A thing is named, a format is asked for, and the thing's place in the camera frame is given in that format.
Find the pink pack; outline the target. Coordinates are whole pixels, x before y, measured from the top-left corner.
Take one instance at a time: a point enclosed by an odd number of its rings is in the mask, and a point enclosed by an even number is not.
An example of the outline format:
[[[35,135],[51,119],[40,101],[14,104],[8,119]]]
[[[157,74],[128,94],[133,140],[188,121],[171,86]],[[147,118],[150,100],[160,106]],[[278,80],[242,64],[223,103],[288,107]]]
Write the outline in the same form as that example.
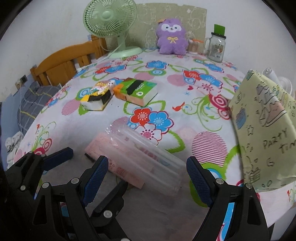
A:
[[[141,126],[138,131],[127,125],[111,125],[91,141],[85,152],[93,159],[106,156],[109,170],[139,189],[145,186],[174,196],[181,187],[185,162],[153,143],[161,133],[153,124]]]

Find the yellow cartoon storage box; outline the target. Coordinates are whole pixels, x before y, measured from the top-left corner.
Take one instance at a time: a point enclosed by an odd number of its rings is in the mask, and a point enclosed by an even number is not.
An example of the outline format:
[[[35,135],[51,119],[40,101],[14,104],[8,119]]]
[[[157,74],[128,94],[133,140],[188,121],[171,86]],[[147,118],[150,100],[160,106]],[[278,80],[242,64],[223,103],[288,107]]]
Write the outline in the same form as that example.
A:
[[[229,108],[244,181],[258,192],[295,181],[295,99],[271,79],[250,69]]]

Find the cartoon print tissue pack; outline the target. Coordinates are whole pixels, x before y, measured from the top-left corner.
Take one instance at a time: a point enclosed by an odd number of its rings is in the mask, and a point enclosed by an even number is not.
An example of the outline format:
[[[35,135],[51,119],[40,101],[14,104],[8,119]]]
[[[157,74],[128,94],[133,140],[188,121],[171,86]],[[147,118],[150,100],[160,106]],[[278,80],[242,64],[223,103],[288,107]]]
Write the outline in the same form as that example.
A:
[[[80,103],[86,110],[102,111],[114,95],[114,80],[97,82],[80,99]]]

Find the green orange tissue pack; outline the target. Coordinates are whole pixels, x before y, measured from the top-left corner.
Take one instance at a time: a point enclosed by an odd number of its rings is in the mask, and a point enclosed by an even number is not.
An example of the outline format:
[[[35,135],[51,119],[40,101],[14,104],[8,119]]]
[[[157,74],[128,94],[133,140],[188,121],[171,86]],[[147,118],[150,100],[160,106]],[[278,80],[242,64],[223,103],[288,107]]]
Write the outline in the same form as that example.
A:
[[[158,86],[154,82],[126,78],[113,88],[116,98],[145,107],[157,94]]]

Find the crumpled white cloth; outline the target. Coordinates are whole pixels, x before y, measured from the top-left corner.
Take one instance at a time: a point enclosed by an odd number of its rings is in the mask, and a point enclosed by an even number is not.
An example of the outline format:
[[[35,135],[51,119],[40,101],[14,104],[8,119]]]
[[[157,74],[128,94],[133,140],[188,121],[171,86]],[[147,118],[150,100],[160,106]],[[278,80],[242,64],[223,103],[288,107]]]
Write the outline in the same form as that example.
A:
[[[6,147],[6,152],[8,154],[6,158],[8,169],[13,165],[14,157],[18,151],[18,148],[20,146],[22,139],[23,139],[23,134],[22,132],[19,131],[14,136],[8,137],[5,141],[4,145]]]

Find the grey plaid pillow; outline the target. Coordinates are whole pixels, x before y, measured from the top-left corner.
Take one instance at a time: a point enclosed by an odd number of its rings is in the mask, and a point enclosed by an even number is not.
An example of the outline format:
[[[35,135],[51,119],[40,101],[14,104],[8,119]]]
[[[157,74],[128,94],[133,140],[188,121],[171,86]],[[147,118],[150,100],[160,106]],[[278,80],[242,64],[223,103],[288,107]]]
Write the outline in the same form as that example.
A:
[[[18,128],[25,135],[37,115],[45,107],[48,101],[61,89],[60,86],[41,86],[34,81],[21,97],[18,108]]]

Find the white standing fan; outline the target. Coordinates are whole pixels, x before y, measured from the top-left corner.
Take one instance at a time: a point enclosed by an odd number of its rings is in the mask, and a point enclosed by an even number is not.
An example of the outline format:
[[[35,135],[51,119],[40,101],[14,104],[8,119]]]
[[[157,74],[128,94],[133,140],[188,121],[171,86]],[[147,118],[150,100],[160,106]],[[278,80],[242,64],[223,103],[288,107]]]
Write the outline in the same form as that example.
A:
[[[277,83],[281,88],[283,88],[287,93],[289,93],[293,98],[295,97],[295,93],[292,88],[292,83],[288,78],[277,76],[275,71],[268,67],[263,70],[262,74],[273,82]]]

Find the glass jar with green lid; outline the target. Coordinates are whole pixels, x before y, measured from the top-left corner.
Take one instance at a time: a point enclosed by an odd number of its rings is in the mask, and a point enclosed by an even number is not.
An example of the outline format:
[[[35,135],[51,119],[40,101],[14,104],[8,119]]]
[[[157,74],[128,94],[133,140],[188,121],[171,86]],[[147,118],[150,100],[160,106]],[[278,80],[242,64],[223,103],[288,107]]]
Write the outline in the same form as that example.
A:
[[[214,62],[221,63],[226,46],[225,27],[215,24],[210,38],[204,42],[204,54]]]

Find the toothpick jar with orange lid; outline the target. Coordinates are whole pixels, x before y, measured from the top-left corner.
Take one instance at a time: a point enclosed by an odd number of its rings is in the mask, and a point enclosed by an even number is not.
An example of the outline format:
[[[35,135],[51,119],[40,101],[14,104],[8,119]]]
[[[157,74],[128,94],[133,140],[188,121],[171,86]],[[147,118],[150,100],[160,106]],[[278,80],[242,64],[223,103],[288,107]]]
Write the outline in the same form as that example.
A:
[[[197,39],[189,39],[188,40],[188,53],[190,54],[199,54],[204,51],[204,42]]]

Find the purple plush toy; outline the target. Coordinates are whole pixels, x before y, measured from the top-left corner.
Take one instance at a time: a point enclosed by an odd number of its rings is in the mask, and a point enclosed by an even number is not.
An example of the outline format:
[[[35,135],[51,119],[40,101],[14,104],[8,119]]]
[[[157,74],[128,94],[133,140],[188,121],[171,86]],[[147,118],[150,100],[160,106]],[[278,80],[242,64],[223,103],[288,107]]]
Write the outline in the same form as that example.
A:
[[[186,30],[177,18],[159,20],[156,29],[160,54],[184,56],[189,45]]]

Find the green desk fan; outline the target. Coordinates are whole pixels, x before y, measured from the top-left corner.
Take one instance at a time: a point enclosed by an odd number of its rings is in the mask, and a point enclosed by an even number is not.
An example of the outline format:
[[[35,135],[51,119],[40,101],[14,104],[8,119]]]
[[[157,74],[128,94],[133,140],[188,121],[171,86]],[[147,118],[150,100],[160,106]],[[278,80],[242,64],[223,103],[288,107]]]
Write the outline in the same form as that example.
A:
[[[125,39],[137,18],[134,1],[91,1],[83,13],[83,23],[89,33],[99,38],[117,37],[118,47],[109,58],[127,58],[142,53],[140,47],[127,47]]]

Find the wall power socket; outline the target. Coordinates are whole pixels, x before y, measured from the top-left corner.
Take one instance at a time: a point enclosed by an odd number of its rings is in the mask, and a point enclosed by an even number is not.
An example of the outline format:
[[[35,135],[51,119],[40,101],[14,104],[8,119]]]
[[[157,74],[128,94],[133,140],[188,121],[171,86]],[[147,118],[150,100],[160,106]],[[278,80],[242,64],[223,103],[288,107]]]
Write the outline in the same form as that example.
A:
[[[20,78],[20,83],[21,85],[24,85],[26,82],[27,82],[27,76],[26,75],[23,75],[21,78]]]

